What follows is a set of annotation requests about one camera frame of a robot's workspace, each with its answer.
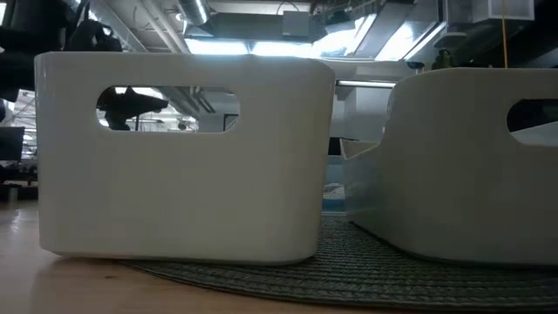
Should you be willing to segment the grey ceiling box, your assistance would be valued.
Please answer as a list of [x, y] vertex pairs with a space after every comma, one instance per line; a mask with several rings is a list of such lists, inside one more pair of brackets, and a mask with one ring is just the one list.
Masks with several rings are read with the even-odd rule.
[[282, 34], [289, 37], [307, 37], [310, 34], [310, 15], [304, 11], [282, 13]]

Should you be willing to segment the blue white wrapped granola bar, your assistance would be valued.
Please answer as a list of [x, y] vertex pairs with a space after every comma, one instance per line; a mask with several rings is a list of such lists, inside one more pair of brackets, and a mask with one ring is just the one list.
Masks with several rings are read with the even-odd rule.
[[344, 185], [341, 183], [330, 183], [323, 187], [323, 198], [325, 200], [344, 200]]

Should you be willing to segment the clear plastic container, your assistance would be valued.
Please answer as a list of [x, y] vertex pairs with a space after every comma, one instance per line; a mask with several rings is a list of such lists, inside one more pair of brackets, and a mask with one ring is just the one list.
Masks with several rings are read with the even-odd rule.
[[378, 192], [378, 165], [374, 150], [378, 142], [331, 138], [325, 183], [344, 185], [344, 200], [325, 200], [324, 214], [345, 214], [367, 210], [374, 205]]

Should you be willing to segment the silver ventilation duct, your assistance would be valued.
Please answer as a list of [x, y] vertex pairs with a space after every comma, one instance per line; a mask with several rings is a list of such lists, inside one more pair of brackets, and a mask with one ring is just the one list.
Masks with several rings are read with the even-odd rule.
[[176, 0], [183, 18], [191, 25], [205, 24], [210, 18], [207, 0]]

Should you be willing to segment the white light tube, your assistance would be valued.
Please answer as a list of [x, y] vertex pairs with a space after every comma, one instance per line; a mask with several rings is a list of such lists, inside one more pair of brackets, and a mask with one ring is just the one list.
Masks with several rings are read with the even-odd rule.
[[340, 87], [392, 89], [395, 85], [396, 84], [394, 82], [384, 82], [384, 81], [359, 81], [359, 80], [337, 80], [336, 81], [336, 86], [340, 86]]

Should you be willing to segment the grey woven placemat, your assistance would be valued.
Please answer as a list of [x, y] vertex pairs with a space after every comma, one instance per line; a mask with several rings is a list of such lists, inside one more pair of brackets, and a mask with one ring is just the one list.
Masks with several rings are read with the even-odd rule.
[[421, 259], [340, 215], [323, 218], [317, 253], [292, 265], [147, 260], [123, 264], [176, 283], [304, 304], [558, 314], [558, 268]]

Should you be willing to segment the black computer monitor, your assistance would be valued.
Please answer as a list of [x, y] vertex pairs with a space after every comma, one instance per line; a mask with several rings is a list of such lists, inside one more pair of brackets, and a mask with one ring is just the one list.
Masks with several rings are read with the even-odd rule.
[[0, 126], [0, 161], [21, 160], [24, 127]]

